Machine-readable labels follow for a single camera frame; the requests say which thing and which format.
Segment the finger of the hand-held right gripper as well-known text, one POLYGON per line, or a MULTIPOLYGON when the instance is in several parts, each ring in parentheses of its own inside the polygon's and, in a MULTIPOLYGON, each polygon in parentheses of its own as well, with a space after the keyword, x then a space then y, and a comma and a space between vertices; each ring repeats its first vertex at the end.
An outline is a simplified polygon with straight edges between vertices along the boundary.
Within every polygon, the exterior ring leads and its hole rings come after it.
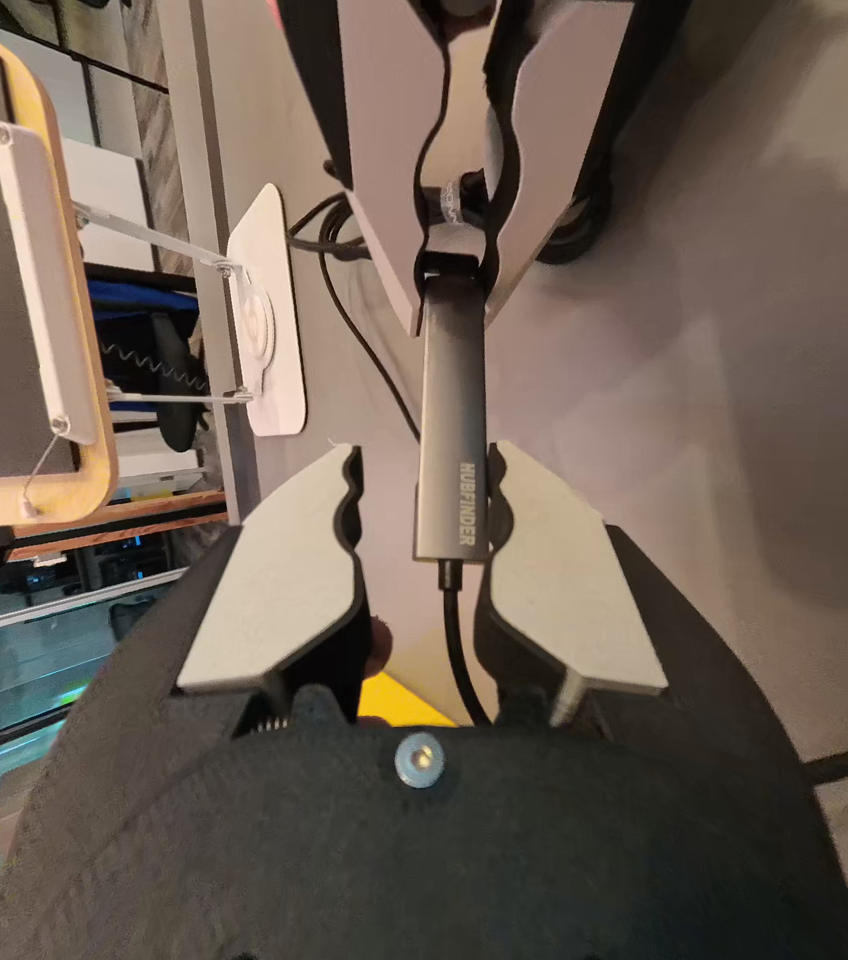
POLYGON ((546 3, 504 95, 502 153, 486 225, 485 327, 573 203, 633 2, 546 3))
POLYGON ((339 1, 348 196, 398 321, 420 333, 423 159, 443 121, 448 57, 422 2, 339 1))

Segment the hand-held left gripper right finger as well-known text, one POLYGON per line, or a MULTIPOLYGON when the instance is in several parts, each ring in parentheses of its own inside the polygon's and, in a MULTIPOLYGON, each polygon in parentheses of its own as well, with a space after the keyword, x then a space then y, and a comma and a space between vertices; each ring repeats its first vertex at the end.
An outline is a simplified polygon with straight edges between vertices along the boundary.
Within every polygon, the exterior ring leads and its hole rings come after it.
POLYGON ((483 666, 508 695, 539 695, 569 725, 593 690, 668 687, 601 513, 510 440, 492 444, 483 666))

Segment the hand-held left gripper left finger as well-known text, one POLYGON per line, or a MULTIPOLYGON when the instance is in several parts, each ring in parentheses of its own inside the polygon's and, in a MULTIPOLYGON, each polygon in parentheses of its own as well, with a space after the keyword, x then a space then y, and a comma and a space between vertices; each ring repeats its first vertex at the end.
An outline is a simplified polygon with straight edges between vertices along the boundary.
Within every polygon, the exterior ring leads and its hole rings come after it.
POLYGON ((249 690, 358 614, 362 450, 334 445, 255 507, 196 630, 176 685, 249 690))

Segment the grey lettered USB hub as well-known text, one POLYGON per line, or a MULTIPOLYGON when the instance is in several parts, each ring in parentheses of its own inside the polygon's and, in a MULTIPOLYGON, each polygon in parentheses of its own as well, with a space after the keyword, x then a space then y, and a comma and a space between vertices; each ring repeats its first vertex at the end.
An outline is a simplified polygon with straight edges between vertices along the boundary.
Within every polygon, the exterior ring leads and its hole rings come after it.
POLYGON ((414 558, 437 565, 454 681, 476 726, 490 718, 466 664, 458 595, 464 566, 490 553, 484 314, 474 277, 427 278, 414 558))

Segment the metal stand rod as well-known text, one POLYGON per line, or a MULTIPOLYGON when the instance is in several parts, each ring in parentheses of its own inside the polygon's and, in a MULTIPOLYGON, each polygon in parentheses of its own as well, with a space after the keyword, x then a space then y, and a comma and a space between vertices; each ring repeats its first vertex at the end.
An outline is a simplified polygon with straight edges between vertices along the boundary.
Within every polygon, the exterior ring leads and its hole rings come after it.
POLYGON ((197 404, 197 405, 244 405, 260 398, 256 393, 236 390, 224 395, 189 393, 144 393, 119 390, 113 384, 105 385, 105 397, 108 403, 138 404, 197 404))
POLYGON ((234 275, 244 268, 237 261, 227 258, 212 250, 195 246, 190 242, 153 230, 145 225, 118 217, 108 211, 71 201, 74 215, 82 224, 93 224, 115 234, 121 234, 145 242, 159 249, 169 251, 184 258, 189 258, 204 266, 217 270, 225 276, 234 275))

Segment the blue cloth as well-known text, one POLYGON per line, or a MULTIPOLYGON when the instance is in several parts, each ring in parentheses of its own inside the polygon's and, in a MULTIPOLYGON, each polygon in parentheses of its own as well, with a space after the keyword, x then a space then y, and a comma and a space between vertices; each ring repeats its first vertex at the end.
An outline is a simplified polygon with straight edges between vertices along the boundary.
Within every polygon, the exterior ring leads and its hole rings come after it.
POLYGON ((101 348, 153 346, 156 317, 166 318, 180 341, 190 341, 199 320, 194 283, 188 280, 180 289, 162 279, 156 284, 148 282, 148 278, 148 274, 88 273, 87 289, 101 348))

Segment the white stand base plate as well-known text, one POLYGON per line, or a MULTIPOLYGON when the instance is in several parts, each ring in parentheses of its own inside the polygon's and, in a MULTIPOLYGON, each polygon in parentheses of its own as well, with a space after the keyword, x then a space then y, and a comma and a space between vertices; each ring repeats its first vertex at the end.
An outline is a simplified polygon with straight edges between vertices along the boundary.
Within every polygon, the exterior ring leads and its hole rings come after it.
POLYGON ((307 419, 307 397, 286 217, 272 183, 233 229, 228 278, 238 348, 239 388, 258 438, 295 436, 307 419))

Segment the wooden rail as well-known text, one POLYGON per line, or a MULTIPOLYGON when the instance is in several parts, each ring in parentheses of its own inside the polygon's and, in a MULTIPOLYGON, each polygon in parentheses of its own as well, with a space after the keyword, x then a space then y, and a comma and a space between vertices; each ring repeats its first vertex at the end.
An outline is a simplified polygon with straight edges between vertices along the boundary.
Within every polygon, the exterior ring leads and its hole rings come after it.
POLYGON ((30 561, 47 554, 226 523, 228 519, 222 489, 126 500, 102 506, 81 520, 15 526, 5 560, 30 561))

